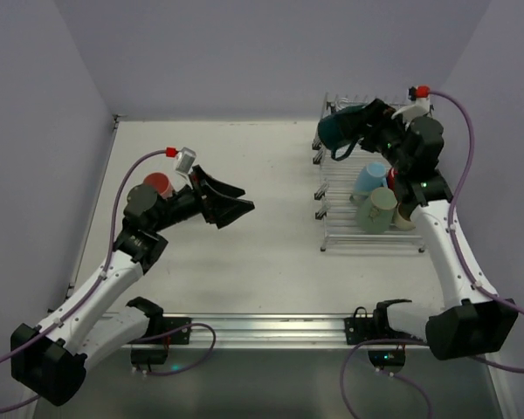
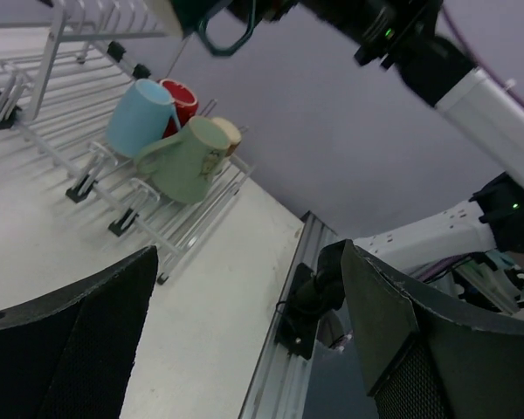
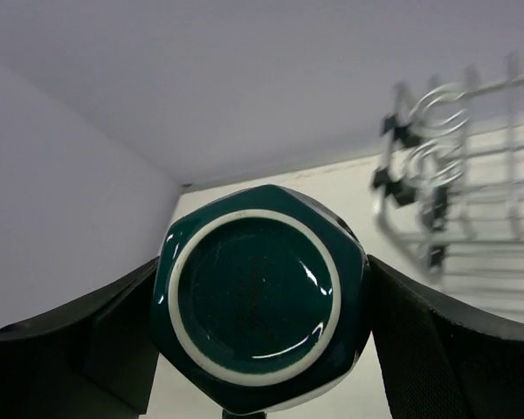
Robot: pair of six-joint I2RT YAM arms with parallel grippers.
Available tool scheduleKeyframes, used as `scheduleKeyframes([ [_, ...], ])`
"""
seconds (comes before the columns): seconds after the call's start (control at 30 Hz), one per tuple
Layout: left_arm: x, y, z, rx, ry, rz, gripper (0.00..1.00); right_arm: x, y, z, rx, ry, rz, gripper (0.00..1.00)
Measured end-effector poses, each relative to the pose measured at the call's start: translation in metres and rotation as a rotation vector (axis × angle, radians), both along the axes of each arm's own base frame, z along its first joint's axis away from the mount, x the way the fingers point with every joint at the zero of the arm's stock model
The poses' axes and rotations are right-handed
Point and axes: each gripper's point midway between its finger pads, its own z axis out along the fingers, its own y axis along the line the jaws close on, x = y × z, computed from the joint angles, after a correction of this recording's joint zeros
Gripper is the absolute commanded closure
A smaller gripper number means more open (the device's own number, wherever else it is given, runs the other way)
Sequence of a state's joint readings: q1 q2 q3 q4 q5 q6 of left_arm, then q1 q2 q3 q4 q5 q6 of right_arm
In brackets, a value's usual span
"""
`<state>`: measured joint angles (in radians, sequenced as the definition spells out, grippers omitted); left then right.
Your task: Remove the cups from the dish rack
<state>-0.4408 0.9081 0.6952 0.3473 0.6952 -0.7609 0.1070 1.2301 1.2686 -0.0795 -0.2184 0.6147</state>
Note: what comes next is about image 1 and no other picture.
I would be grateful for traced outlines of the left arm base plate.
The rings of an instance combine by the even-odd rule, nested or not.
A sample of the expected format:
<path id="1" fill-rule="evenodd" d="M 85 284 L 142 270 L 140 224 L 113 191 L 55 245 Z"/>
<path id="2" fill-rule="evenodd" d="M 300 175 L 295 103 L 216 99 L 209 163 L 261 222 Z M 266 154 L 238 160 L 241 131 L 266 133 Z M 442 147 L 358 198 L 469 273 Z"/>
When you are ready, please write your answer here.
<path id="1" fill-rule="evenodd" d="M 154 317 L 148 323 L 145 334 L 132 344 L 188 345 L 190 340 L 190 317 Z"/>

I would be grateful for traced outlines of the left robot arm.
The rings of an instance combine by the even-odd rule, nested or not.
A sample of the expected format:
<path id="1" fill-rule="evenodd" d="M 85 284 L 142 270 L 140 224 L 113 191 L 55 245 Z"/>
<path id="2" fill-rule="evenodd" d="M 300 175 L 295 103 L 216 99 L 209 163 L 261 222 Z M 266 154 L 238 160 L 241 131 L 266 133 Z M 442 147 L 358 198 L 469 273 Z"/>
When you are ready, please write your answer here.
<path id="1" fill-rule="evenodd" d="M 162 230 L 200 215 L 222 229 L 254 210 L 244 190 L 220 182 L 196 165 L 189 184 L 165 198 L 145 182 L 131 188 L 122 229 L 96 272 L 36 326 L 20 325 L 10 337 L 12 377 L 55 406 L 79 391 L 87 372 L 132 340 L 162 324 L 162 309 L 136 298 L 99 326 L 106 310 L 145 276 L 168 245 Z"/>

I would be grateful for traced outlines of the dark green mug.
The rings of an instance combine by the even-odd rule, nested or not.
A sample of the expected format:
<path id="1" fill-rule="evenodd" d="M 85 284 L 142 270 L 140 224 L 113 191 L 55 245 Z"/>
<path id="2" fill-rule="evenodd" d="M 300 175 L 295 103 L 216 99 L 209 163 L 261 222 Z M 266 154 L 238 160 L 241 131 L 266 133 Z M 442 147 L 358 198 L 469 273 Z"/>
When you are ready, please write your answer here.
<path id="1" fill-rule="evenodd" d="M 364 107 L 365 105 L 346 106 L 335 110 L 318 122 L 317 138 L 331 153 L 333 161 L 344 161 L 354 151 L 360 138 L 356 128 Z"/>

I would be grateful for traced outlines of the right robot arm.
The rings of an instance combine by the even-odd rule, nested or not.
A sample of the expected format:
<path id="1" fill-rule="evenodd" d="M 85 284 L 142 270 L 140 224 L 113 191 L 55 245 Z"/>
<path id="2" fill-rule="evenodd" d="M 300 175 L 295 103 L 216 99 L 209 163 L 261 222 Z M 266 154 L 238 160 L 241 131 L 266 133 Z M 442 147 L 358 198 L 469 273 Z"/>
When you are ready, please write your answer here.
<path id="1" fill-rule="evenodd" d="M 518 313 L 483 275 L 456 218 L 456 196 L 438 170 L 442 125 L 416 106 L 395 109 L 373 100 L 362 109 L 361 147 L 379 153 L 396 171 L 402 215 L 416 226 L 431 254 L 444 306 L 435 313 L 409 299 L 379 302 L 377 336 L 415 338 L 449 360 L 499 351 Z"/>

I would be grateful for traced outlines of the pink cup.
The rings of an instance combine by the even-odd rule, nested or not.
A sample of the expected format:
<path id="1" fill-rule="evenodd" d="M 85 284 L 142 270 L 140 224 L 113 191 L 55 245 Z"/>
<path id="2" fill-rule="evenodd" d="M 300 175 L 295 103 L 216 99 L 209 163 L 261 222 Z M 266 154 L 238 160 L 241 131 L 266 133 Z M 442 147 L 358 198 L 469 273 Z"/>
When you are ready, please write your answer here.
<path id="1" fill-rule="evenodd" d="M 167 175 L 162 172 L 154 172 L 143 179 L 143 183 L 155 188 L 162 198 L 169 198 L 174 193 L 174 187 Z"/>

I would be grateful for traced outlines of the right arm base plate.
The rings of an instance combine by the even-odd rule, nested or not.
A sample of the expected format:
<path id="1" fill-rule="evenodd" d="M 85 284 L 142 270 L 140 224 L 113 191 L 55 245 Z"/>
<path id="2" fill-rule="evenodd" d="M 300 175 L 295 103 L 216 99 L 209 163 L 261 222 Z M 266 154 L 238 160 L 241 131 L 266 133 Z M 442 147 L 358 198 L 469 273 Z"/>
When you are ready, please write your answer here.
<path id="1" fill-rule="evenodd" d="M 355 345 L 369 340 L 398 339 L 403 333 L 394 331 L 388 325 L 384 309 L 376 308 L 372 313 L 363 306 L 344 320 L 344 333 L 348 345 Z"/>

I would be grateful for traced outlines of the light green mug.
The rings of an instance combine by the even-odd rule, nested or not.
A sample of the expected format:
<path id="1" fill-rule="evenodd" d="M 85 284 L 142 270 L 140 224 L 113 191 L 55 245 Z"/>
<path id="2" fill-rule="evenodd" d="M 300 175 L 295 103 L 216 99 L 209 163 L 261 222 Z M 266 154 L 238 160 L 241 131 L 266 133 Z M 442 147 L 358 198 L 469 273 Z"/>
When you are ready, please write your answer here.
<path id="1" fill-rule="evenodd" d="M 355 221 L 367 234 L 382 234 L 390 228 L 397 199 L 386 187 L 354 192 L 350 202 L 356 206 Z"/>

